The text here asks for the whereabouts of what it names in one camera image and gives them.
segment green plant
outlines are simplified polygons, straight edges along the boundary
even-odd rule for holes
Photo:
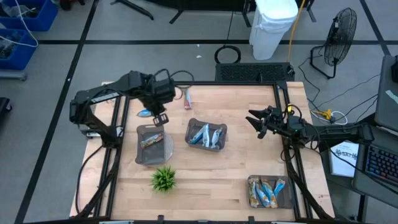
[[[152,175],[152,186],[155,192],[167,193],[175,186],[175,170],[170,166],[157,168]]]

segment paper sheet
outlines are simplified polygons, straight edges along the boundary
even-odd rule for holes
[[[359,144],[352,142],[342,142],[337,146],[333,146],[331,150],[340,158],[348,161],[352,165],[356,165],[358,157]],[[354,177],[355,169],[346,162],[337,158],[330,152],[330,172],[332,175],[340,175],[343,177]]]

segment wooden tabletop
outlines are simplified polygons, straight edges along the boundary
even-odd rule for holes
[[[311,122],[303,84],[288,83],[288,89],[291,102],[300,107],[303,117]],[[174,141],[174,154],[166,165],[177,170],[177,186],[169,194],[152,191],[150,180],[155,167],[142,166],[134,161],[137,155],[136,129],[143,124],[152,124],[152,118],[138,118],[136,114],[143,109],[142,104],[137,100],[130,102],[112,219],[156,220],[158,215],[164,215],[166,220],[247,221],[248,216],[254,216],[256,221],[294,220],[292,209],[251,208],[246,196],[246,181],[250,175],[287,176],[285,162],[280,159],[281,137],[268,133],[260,140],[253,127],[244,119],[249,116],[248,110],[275,106],[273,88],[193,86],[190,95],[192,110],[184,109],[183,100],[165,105],[170,120],[165,125],[165,132]],[[114,101],[97,104],[95,115],[109,124],[113,106]],[[225,148],[221,152],[210,152],[188,147],[184,137],[190,118],[226,124],[228,132]],[[100,145],[100,139],[88,141],[84,160]],[[80,210],[97,190],[104,152],[103,149],[95,155],[82,173]],[[302,160],[309,191],[325,211],[334,216],[320,156],[316,152],[302,149]],[[304,217],[299,190],[297,195]],[[107,199],[108,192],[105,192],[101,214],[104,214]],[[72,206],[71,215],[75,214],[75,207]]]

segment blue storage bin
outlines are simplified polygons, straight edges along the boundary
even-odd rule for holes
[[[20,43],[35,45],[35,41],[26,30],[0,29],[0,35],[7,36],[18,32],[21,35]],[[16,45],[8,58],[0,58],[0,69],[23,70],[35,52],[36,47]]]
[[[3,0],[3,4],[10,7],[16,6],[15,0]],[[57,7],[51,0],[18,0],[21,5],[39,5],[40,11],[35,18],[24,18],[27,28],[30,31],[48,31],[55,16],[58,13]],[[0,23],[11,29],[26,29],[19,17],[0,17]]]

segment gray floor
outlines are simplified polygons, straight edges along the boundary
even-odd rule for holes
[[[87,39],[182,40],[225,39],[227,36],[230,12],[184,12],[175,24],[170,25],[168,21],[176,10],[143,1],[134,2],[150,11],[155,20],[151,21],[122,4],[111,6],[109,1],[100,1]],[[398,30],[395,29],[398,2],[366,2],[383,38],[398,40]],[[46,33],[35,33],[35,36],[40,40],[79,40],[91,4],[92,1],[87,0],[85,6],[73,5],[70,12],[59,11],[52,28]],[[295,40],[325,40],[332,18],[346,7],[351,7],[358,15],[354,39],[377,40],[359,0],[316,0],[313,13],[317,22],[311,22],[308,13],[303,12]],[[234,14],[229,38],[247,40],[249,34],[250,28],[246,27],[242,15]],[[284,35],[284,39],[289,37],[290,31]],[[241,62],[257,62],[252,56],[250,45],[236,46],[242,51]],[[25,222],[68,217],[86,144],[86,139],[68,120],[68,102],[78,90],[117,80],[130,70],[154,73],[161,68],[170,71],[184,69],[191,71],[196,80],[214,80],[214,52],[219,47],[221,45],[217,44],[85,45]],[[291,64],[295,68],[297,81],[304,81],[298,66],[309,56],[312,47],[293,46]],[[389,45],[388,49],[392,55],[398,54],[398,45]],[[75,50],[76,45],[40,45],[26,68],[29,75],[27,81],[0,80],[0,96],[10,98],[14,105],[0,130],[0,223],[12,223],[15,220]],[[268,62],[286,61],[287,51],[288,45],[280,45]],[[333,80],[321,77],[308,62],[304,64],[302,69],[307,78],[322,89],[315,103],[319,105],[358,82],[377,75],[383,56],[380,45],[353,45]],[[228,50],[220,55],[222,62],[231,62],[234,57],[234,53]],[[315,63],[328,73],[332,72],[332,68],[326,66],[321,58],[317,58]],[[312,99],[316,94],[315,89],[307,82],[304,84],[308,97]],[[376,94],[377,88],[378,77],[354,89],[349,95],[325,104],[321,109],[331,108],[346,113],[354,105]],[[355,121],[371,103],[350,113],[349,121]],[[313,118],[313,122],[320,124],[316,118]],[[329,188],[339,213],[349,216],[358,212],[359,195],[333,184]],[[393,223],[398,219],[398,210],[371,199],[367,219],[375,223]]]

